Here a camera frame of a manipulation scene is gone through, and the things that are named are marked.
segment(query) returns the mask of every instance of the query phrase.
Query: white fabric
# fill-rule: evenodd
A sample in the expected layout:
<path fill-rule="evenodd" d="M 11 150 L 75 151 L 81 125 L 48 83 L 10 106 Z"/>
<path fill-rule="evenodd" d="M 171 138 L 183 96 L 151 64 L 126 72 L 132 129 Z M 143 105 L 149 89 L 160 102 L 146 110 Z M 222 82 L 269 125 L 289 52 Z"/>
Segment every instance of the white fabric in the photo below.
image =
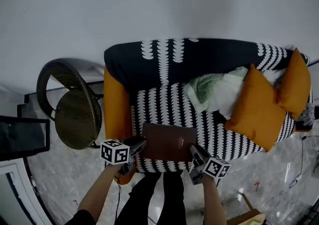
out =
<path fill-rule="evenodd" d="M 275 85 L 285 71 L 285 69 L 266 70 L 263 74 L 272 85 Z M 214 83 L 209 86 L 211 88 L 209 89 L 211 95 L 208 100 L 202 104 L 198 101 L 196 93 L 190 84 L 185 85 L 184 91 L 190 98 L 197 113 L 201 113 L 204 110 L 209 112 L 219 111 L 226 119 L 230 119 L 247 72 L 248 70 L 246 68 L 239 67 L 234 71 L 225 73 L 221 79 L 214 81 Z"/>

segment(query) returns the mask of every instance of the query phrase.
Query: round chair seat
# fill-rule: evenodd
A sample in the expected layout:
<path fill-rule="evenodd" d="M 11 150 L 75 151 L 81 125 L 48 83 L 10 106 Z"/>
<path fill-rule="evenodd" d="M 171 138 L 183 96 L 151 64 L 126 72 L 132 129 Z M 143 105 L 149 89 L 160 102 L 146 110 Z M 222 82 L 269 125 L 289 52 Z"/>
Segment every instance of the round chair seat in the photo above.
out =
<path fill-rule="evenodd" d="M 95 97 L 90 105 L 81 89 L 71 89 L 58 102 L 55 129 L 61 141 L 76 150 L 88 148 L 98 137 L 102 125 L 102 112 Z"/>

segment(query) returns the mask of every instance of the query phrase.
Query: marble floor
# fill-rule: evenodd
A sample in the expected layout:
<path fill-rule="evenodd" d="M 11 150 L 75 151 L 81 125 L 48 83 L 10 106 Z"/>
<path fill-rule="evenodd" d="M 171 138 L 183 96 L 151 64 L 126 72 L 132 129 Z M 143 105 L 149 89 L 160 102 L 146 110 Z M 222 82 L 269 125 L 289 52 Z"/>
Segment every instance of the marble floor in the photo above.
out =
<path fill-rule="evenodd" d="M 91 87 L 96 93 L 103 92 L 103 84 Z M 50 104 L 55 107 L 65 92 L 63 89 L 49 91 Z M 22 116 L 45 118 L 35 95 L 30 95 L 29 103 L 22 109 Z M 313 134 L 318 133 L 319 123 L 316 123 Z M 312 172 L 319 151 L 319 138 L 311 137 L 304 141 L 303 174 L 298 183 L 289 189 L 291 181 L 300 173 L 303 135 L 293 134 L 268 153 L 255 153 L 231 161 L 231 170 L 218 185 L 228 219 L 248 211 L 244 200 L 238 195 L 238 191 L 241 191 L 247 195 L 254 208 L 266 214 L 272 225 L 296 224 L 308 208 L 300 201 L 300 197 L 307 186 L 307 177 Z M 98 141 L 104 139 L 105 131 L 102 127 Z M 50 151 L 29 157 L 28 162 L 44 204 L 57 225 L 63 225 L 76 213 L 78 203 L 100 174 L 102 165 L 98 150 L 76 151 L 65 146 L 59 140 L 53 122 L 50 140 Z M 141 174 L 135 174 L 128 185 L 122 186 L 119 211 L 128 200 L 132 187 L 142 177 Z M 187 173 L 182 174 L 182 179 L 187 224 L 200 225 L 203 222 L 201 211 L 204 207 L 202 185 L 193 186 Z M 99 225 L 114 224 L 118 190 L 117 184 L 113 182 Z M 149 216 L 155 222 L 160 216 L 163 200 L 161 178 L 149 207 Z"/>

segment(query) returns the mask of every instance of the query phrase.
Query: sofa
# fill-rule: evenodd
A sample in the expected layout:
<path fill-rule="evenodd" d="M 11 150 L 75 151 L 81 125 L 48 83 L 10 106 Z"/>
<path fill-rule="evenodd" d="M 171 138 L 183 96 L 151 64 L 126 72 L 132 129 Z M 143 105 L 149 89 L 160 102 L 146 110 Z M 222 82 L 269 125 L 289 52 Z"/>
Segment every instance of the sofa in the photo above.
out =
<path fill-rule="evenodd" d="M 183 85 L 208 73 L 226 73 L 254 64 L 260 71 L 283 69 L 292 51 L 228 39 L 184 38 L 117 44 L 104 53 L 104 114 L 107 139 L 140 136 L 145 122 L 197 128 L 197 143 L 226 161 L 264 151 L 246 136 L 224 129 L 218 111 L 196 114 Z M 302 54 L 308 65 L 310 59 Z M 310 91 L 308 103 L 313 103 Z M 287 112 L 276 142 L 295 131 Z M 187 170 L 192 162 L 136 158 L 137 171 Z"/>

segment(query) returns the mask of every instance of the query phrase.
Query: leg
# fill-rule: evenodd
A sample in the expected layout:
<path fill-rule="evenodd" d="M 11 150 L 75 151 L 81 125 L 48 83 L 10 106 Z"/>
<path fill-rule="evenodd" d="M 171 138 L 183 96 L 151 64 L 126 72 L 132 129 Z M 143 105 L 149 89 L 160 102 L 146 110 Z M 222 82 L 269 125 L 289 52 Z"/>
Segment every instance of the leg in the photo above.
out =
<path fill-rule="evenodd" d="M 154 193 L 160 173 L 149 173 L 132 189 L 130 198 L 123 207 L 115 225 L 134 224 L 147 225 L 149 204 Z"/>
<path fill-rule="evenodd" d="M 180 174 L 181 172 L 164 173 L 164 206 L 158 225 L 186 225 L 184 185 Z"/>

